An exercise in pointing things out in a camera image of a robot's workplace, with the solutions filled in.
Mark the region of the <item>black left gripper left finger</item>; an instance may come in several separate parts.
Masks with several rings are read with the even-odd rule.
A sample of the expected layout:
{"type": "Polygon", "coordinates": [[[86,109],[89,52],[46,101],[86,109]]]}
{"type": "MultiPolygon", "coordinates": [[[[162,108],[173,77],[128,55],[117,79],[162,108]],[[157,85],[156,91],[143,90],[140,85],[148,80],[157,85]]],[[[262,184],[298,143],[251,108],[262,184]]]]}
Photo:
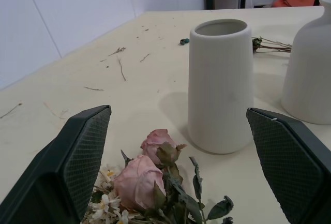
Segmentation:
{"type": "Polygon", "coordinates": [[[67,120],[1,203],[1,223],[80,223],[97,179],[112,110],[102,105],[67,120]]]}

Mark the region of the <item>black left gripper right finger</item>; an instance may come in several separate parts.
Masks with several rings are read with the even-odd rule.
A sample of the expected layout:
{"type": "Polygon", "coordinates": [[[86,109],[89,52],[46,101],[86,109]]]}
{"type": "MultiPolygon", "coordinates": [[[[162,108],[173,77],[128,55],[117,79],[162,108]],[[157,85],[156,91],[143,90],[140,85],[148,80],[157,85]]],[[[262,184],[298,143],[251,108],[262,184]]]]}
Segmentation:
{"type": "Polygon", "coordinates": [[[330,223],[330,150],[301,121],[249,108],[266,178],[289,223],[330,223]]]}

